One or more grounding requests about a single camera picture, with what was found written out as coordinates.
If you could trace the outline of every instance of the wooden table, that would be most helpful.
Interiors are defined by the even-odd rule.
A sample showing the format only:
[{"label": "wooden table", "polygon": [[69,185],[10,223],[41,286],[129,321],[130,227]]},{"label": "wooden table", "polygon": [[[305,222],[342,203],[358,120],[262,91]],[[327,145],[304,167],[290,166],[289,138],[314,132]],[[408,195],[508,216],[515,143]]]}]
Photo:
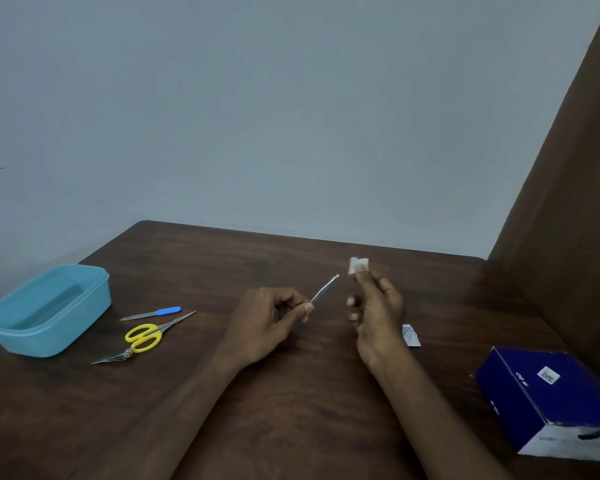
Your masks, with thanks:
[{"label": "wooden table", "polygon": [[[414,354],[518,478],[600,478],[600,463],[516,455],[480,395],[474,374],[491,346],[564,349],[482,259],[144,221],[83,261],[108,270],[113,306],[67,350],[38,359],[0,348],[0,479],[67,477],[193,370],[245,290],[311,295],[346,274],[350,256],[403,291],[422,342]],[[175,478],[424,478],[356,352],[344,306],[353,290],[338,280],[308,323],[238,375]],[[90,365],[126,347],[120,317],[174,305],[198,313],[150,353]]]}]

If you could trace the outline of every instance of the forearm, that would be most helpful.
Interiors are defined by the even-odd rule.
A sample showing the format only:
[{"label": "forearm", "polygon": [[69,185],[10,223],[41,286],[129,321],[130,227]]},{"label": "forearm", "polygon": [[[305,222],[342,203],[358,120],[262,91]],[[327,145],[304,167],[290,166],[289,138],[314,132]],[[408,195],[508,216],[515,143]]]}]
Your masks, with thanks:
[{"label": "forearm", "polygon": [[76,479],[168,479],[224,389],[242,368],[222,349],[106,448]]},{"label": "forearm", "polygon": [[511,478],[406,346],[380,358],[372,372],[431,480]]}]

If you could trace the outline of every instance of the blue handle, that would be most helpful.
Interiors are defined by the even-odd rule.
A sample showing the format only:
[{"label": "blue handle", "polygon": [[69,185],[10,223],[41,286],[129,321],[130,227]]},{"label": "blue handle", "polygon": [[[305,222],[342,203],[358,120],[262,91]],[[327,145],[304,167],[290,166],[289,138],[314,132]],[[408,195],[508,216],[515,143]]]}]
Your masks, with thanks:
[{"label": "blue handle", "polygon": [[160,315],[168,315],[170,313],[176,313],[179,312],[182,309],[181,306],[173,306],[171,308],[163,308],[161,310],[158,310],[155,314],[160,316]]}]

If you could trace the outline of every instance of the person's left hand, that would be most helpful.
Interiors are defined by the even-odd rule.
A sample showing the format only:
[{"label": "person's left hand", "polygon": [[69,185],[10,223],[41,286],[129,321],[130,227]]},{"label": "person's left hand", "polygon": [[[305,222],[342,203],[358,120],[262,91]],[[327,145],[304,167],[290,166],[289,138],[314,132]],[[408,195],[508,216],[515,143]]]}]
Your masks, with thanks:
[{"label": "person's left hand", "polygon": [[[274,309],[289,308],[278,322]],[[313,311],[313,304],[293,288],[248,290],[235,309],[221,347],[241,366],[257,362],[286,339],[296,320]]]}]

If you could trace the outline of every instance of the cardboard box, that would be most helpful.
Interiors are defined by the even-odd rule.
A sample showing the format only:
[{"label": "cardboard box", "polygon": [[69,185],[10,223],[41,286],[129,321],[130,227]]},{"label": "cardboard box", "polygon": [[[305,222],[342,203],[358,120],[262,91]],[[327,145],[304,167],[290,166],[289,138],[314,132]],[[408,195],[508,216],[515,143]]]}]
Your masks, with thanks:
[{"label": "cardboard box", "polygon": [[476,380],[518,453],[600,461],[600,379],[574,357],[493,347]]}]

